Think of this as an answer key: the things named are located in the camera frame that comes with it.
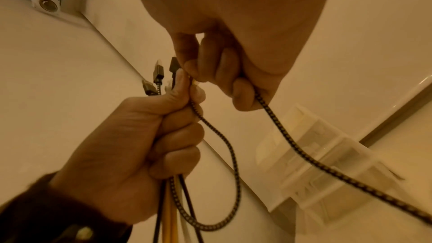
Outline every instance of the finger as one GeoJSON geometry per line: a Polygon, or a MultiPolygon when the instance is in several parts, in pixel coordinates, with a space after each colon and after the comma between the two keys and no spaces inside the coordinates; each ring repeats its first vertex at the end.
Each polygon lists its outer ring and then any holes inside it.
{"type": "Polygon", "coordinates": [[[174,89],[162,96],[144,98],[141,104],[136,105],[137,111],[148,111],[157,115],[167,115],[185,107],[189,102],[190,81],[186,72],[179,69],[175,76],[174,89]]]}
{"type": "Polygon", "coordinates": [[[198,77],[196,80],[199,82],[213,82],[216,69],[221,58],[224,46],[224,39],[222,35],[217,33],[206,33],[205,37],[201,40],[198,51],[198,77]]]}
{"type": "MultiPolygon", "coordinates": [[[[261,97],[266,103],[269,103],[274,96],[266,90],[258,89],[261,97]]],[[[255,88],[246,78],[237,78],[233,84],[233,105],[239,111],[251,111],[262,108],[260,103],[255,99],[255,88]]]]}
{"type": "Polygon", "coordinates": [[[198,164],[200,157],[196,146],[170,152],[150,166],[149,174],[158,180],[189,174],[198,164]]]}
{"type": "Polygon", "coordinates": [[[206,92],[197,85],[190,86],[190,99],[195,104],[200,104],[206,100],[206,92]]]}
{"type": "Polygon", "coordinates": [[[170,33],[175,55],[180,66],[193,78],[198,77],[199,43],[195,35],[170,33]]]}
{"type": "Polygon", "coordinates": [[[234,48],[225,48],[216,71],[216,84],[228,96],[233,94],[233,84],[241,72],[239,54],[234,48]]]}
{"type": "Polygon", "coordinates": [[[203,126],[198,123],[189,124],[159,138],[148,153],[148,159],[155,161],[168,152],[198,145],[203,139],[203,126]]]}
{"type": "MultiPolygon", "coordinates": [[[[202,107],[196,105],[196,109],[198,110],[199,114],[203,115],[204,111],[202,110],[202,107]]],[[[156,136],[159,137],[166,135],[198,121],[198,116],[195,114],[192,108],[187,105],[179,111],[166,115],[162,120],[156,136]]]]}

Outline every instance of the sleeve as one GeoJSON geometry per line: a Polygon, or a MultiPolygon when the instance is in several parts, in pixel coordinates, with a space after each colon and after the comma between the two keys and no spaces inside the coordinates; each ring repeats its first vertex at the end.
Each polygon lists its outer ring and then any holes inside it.
{"type": "Polygon", "coordinates": [[[108,220],[98,211],[50,188],[55,173],[0,207],[0,242],[125,243],[132,226],[108,220]]]}

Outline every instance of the cable connector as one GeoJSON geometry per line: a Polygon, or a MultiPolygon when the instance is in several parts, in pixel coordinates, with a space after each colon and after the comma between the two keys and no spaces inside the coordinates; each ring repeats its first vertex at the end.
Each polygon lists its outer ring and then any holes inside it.
{"type": "Polygon", "coordinates": [[[176,73],[179,68],[181,68],[179,61],[177,60],[177,57],[171,58],[171,64],[170,64],[170,72],[176,73]]]}
{"type": "Polygon", "coordinates": [[[160,60],[156,62],[156,65],[154,65],[154,71],[153,71],[153,83],[162,85],[162,79],[164,77],[163,73],[163,66],[160,64],[160,60]]]}
{"type": "Polygon", "coordinates": [[[158,90],[154,87],[152,82],[147,81],[146,79],[142,80],[143,88],[147,96],[153,96],[158,94],[158,90]]]}

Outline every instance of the left hand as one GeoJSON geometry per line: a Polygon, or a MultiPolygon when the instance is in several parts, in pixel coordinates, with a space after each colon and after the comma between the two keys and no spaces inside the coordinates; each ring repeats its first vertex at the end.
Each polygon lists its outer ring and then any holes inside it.
{"type": "Polygon", "coordinates": [[[76,149],[51,180],[55,190],[129,225],[156,213],[160,180],[189,174],[204,130],[188,102],[205,99],[183,70],[162,96],[128,98],[76,149]]]}

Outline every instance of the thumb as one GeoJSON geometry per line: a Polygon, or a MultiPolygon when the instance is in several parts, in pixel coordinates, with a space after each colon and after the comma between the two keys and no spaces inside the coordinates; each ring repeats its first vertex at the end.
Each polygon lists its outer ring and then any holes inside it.
{"type": "Polygon", "coordinates": [[[146,99],[146,108],[157,115],[167,115],[184,108],[189,102],[189,77],[183,69],[175,75],[175,87],[162,96],[150,96],[146,99]]]}

